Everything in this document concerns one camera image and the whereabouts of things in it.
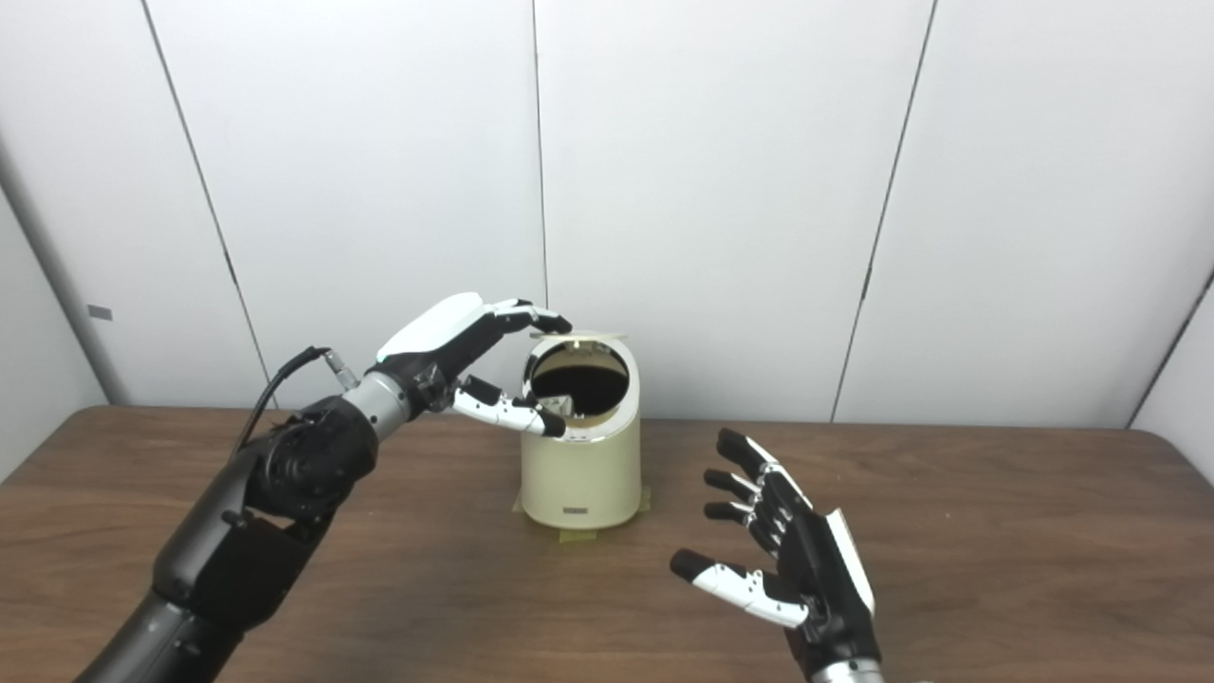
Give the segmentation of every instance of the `white wall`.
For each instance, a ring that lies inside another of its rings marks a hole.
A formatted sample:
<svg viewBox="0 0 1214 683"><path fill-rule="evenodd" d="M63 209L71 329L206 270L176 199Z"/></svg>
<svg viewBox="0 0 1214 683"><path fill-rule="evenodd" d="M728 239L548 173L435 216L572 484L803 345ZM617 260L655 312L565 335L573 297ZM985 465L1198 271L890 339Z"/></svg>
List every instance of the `white wall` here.
<svg viewBox="0 0 1214 683"><path fill-rule="evenodd" d="M1214 300L1206 296L1151 389L1134 429L1172 442L1214 483Z"/></svg>
<svg viewBox="0 0 1214 683"><path fill-rule="evenodd" d="M1121 427L1214 263L1204 1L940 2L862 304L930 0L148 5L217 226L140 2L0 0L0 173L123 402L472 289L629 332L656 417L830 420L858 307L840 421Z"/></svg>
<svg viewBox="0 0 1214 683"><path fill-rule="evenodd" d="M106 403L2 192L0 320L2 482L72 414Z"/></svg>
<svg viewBox="0 0 1214 683"><path fill-rule="evenodd" d="M140 2L0 0L0 171L115 402L256 399L265 376Z"/></svg>
<svg viewBox="0 0 1214 683"><path fill-rule="evenodd" d="M1125 427L1214 263L1214 4L941 2L836 419Z"/></svg>
<svg viewBox="0 0 1214 683"><path fill-rule="evenodd" d="M455 291L544 301L529 0L149 6L271 371L307 345L362 371ZM517 388L532 345L475 371Z"/></svg>
<svg viewBox="0 0 1214 683"><path fill-rule="evenodd" d="M829 420L929 10L537 2L551 304L646 415Z"/></svg>

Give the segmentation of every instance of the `wooden table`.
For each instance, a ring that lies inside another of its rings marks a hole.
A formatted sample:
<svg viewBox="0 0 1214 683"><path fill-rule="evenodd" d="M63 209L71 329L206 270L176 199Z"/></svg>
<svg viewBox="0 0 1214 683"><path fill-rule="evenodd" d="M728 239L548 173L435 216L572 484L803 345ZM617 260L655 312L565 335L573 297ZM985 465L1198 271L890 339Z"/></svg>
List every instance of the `wooden table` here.
<svg viewBox="0 0 1214 683"><path fill-rule="evenodd" d="M244 414L93 409L0 486L0 681L70 681ZM688 546L770 567L720 496L716 423L646 422L652 511L558 543L511 513L517 437L430 419L385 444L223 681L796 682L776 627L674 577ZM732 423L841 506L890 683L1214 681L1214 491L1135 432Z"/></svg>

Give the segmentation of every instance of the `panel seam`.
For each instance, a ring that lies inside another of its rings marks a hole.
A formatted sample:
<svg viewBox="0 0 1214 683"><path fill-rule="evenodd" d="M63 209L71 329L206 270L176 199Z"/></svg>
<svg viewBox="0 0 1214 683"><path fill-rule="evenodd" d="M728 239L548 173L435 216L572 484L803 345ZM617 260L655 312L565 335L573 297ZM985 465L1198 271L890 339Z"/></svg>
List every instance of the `panel seam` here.
<svg viewBox="0 0 1214 683"><path fill-rule="evenodd" d="M843 358L843 369L839 371L839 386L835 388L834 405L830 408L830 422L835 421L839 414L839 399L843 397L844 381L847 379L847 366L851 364L852 347L856 345L856 330L860 328L860 314L864 308L864 298L868 296L869 280L873 277L873 263L877 260L877 247L881 240L881 228L885 227L885 215L890 207L890 194L894 192L894 181L898 172L898 161L902 159L902 144L906 142L907 126L910 123L910 110L914 108L914 96L919 90L919 76L923 74L924 58L927 56L927 41L931 39L931 27L936 21L936 4L931 1L931 10L927 13L927 27L923 33L923 45L919 47L919 61L915 64L914 79L910 81L910 95L907 97L906 112L902 114L902 130L898 132L898 143L894 148L894 163L890 166L890 178L885 183L885 198L881 200L881 214L877 218L877 232L873 234L873 247L868 252L868 269L864 274L864 285L856 302L856 315L851 320L851 334L847 336L847 352Z"/></svg>
<svg viewBox="0 0 1214 683"><path fill-rule="evenodd" d="M232 285L236 286L237 298L240 301L240 312L244 313L245 325L249 328L249 337L253 340L253 349L257 354L257 364L261 366L261 375L270 385L270 371L266 369L266 358L261 353L261 345L257 341L257 331L253 326L253 317L249 314L249 304L244 298L244 290L240 289L240 280L237 278L236 267L232 266L232 256L228 252L227 239L223 237L223 228L220 226L219 214L215 211L215 201L211 199L211 188L206 183L203 173L203 164L198 159L198 148L194 146L194 136L189 132L189 124L186 123L186 112L181 107L181 98L177 96L177 86L172 81L172 73L169 70L169 62L164 56L164 47L160 45L160 34L157 33L155 22L152 21L152 8L147 0L140 0L143 6L143 17L147 19L148 30L152 33L152 42L155 45L157 57L160 59L160 68L164 70L164 79L169 84L169 93L172 96L172 106L177 110L177 120L181 130L186 135L186 144L189 147L189 156L194 161L194 171L198 173L198 182L203 188L203 197L206 199L206 209L211 215L211 224L215 226L215 234L219 237L220 247L223 250L223 262L227 264L228 274L232 277ZM273 399L274 408L278 408L278 399Z"/></svg>
<svg viewBox="0 0 1214 683"><path fill-rule="evenodd" d="M548 206L544 201L544 121L539 98L539 22L535 18L535 0L532 0L532 55L535 64L535 153L539 160L539 232L544 264L544 307L551 308L552 302L548 286Z"/></svg>

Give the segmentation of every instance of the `open lid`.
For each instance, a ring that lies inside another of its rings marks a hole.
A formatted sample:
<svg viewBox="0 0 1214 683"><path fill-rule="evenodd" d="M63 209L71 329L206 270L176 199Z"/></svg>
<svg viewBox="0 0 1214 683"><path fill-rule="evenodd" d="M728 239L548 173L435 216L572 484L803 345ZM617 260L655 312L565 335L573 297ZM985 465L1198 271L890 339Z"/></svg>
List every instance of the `open lid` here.
<svg viewBox="0 0 1214 683"><path fill-rule="evenodd" d="M628 336L622 331L595 331L592 329L574 329L565 334L533 331L532 338L551 338L552 341L611 341Z"/></svg>

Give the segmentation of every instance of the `tape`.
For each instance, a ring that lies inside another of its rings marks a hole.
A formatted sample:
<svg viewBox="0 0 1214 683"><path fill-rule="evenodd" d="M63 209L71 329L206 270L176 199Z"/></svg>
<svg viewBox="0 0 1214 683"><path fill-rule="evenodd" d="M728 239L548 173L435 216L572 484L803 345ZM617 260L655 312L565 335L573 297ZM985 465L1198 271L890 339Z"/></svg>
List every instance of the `tape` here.
<svg viewBox="0 0 1214 683"><path fill-rule="evenodd" d="M574 529L562 529L560 542L561 543L575 543L578 541L594 541L599 537L599 533L594 529L588 531L579 531Z"/></svg>

